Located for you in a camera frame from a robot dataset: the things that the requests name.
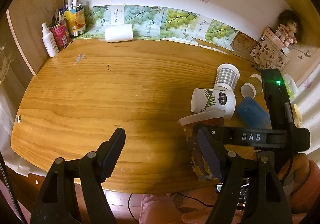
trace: pink can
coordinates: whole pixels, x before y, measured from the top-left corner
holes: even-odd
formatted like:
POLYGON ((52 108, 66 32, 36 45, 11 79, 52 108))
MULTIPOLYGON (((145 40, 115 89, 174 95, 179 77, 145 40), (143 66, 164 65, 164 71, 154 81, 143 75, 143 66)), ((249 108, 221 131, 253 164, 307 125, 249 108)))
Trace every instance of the pink can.
POLYGON ((53 33, 58 48, 62 48, 70 43, 70 35, 65 19, 56 26, 50 27, 50 31, 53 33))

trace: poster with green grapes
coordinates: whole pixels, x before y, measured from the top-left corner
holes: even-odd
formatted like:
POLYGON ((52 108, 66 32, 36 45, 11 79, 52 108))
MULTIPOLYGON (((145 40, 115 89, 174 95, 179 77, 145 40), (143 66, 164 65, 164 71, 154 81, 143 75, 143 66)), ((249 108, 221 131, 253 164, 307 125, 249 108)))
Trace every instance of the poster with green grapes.
POLYGON ((236 37, 237 32, 238 30, 233 27, 213 19, 205 34, 205 40, 216 46, 233 50, 230 44, 236 37))
POLYGON ((133 38, 160 40, 160 26, 163 8, 126 5, 124 23, 132 24, 133 38))
POLYGON ((164 8, 160 37, 178 37, 193 41, 192 36, 198 22, 199 14, 185 10, 164 8))
POLYGON ((106 28, 111 24, 109 6, 84 6, 86 30, 74 39, 104 38, 106 28))

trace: blue container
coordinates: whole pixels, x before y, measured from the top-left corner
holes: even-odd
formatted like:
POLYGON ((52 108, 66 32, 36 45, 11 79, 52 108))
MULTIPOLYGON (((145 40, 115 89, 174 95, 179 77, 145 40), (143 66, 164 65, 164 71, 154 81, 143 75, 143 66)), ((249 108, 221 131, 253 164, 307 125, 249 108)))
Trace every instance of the blue container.
POLYGON ((268 113, 251 97, 244 98, 237 113, 249 128, 268 129, 271 126, 268 113))

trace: brown paper cup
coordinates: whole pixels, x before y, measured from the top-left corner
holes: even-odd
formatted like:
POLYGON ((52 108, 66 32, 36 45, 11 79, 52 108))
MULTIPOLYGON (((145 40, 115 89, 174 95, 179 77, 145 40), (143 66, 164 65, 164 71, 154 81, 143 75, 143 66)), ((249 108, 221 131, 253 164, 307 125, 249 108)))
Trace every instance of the brown paper cup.
POLYGON ((249 80, 242 85, 241 94, 245 97, 254 98, 256 94, 262 92, 262 79, 259 74, 252 74, 249 80))
POLYGON ((201 149, 198 144, 197 134, 193 134, 193 127, 197 123, 202 123, 211 126, 224 126, 224 114, 222 110, 212 110, 190 115, 179 119, 178 122, 183 127, 186 135, 188 148, 191 151, 191 159, 193 162, 193 171, 198 176, 199 180, 212 180, 212 174, 205 161, 201 149))

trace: wooden table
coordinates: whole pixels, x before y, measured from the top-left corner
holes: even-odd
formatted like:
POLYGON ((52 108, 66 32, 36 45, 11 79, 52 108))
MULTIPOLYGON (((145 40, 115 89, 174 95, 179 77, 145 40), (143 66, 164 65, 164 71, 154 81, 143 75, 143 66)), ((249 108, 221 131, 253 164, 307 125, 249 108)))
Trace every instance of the wooden table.
MULTIPOLYGON (((48 171, 57 157, 81 158, 122 127, 126 144, 103 188, 159 193, 207 186, 192 171, 177 120, 191 114, 193 89, 212 88, 217 67, 225 62, 239 68, 239 104, 241 86, 256 71, 232 54, 171 41, 74 40, 31 80, 18 111, 21 123, 13 127, 12 149, 48 171), (76 63, 79 54, 84 58, 76 63)), ((262 94, 256 100, 266 108, 262 94)), ((226 122, 243 125, 236 113, 226 122)), ((229 149, 242 156, 252 151, 229 149)))

